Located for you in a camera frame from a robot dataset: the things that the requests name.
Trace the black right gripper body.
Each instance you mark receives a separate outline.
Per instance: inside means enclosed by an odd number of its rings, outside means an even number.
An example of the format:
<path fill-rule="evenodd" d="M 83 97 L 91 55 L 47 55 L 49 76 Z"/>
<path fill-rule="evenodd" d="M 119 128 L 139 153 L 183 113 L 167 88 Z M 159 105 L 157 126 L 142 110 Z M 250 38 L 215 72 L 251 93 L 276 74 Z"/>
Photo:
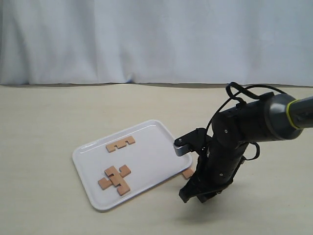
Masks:
<path fill-rule="evenodd" d="M 212 137 L 204 134 L 196 170 L 188 182 L 200 190 L 217 191 L 217 194 L 233 183 L 242 164 L 241 134 L 237 128 L 221 127 Z"/>

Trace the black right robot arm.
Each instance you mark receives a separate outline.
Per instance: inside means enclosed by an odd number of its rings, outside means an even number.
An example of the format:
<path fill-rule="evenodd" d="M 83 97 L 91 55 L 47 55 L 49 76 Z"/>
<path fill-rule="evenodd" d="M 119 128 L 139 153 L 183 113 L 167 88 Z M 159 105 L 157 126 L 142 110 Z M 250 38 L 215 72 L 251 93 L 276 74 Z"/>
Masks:
<path fill-rule="evenodd" d="M 174 141 L 177 156 L 198 154 L 196 170 L 179 191 L 183 202 L 197 197 L 202 203 L 233 183 L 241 164 L 248 159 L 249 144 L 260 155 L 259 142 L 293 140 L 313 126 L 313 99 L 267 93 L 254 102 L 239 102 L 212 118 L 213 135 L 197 128 Z"/>

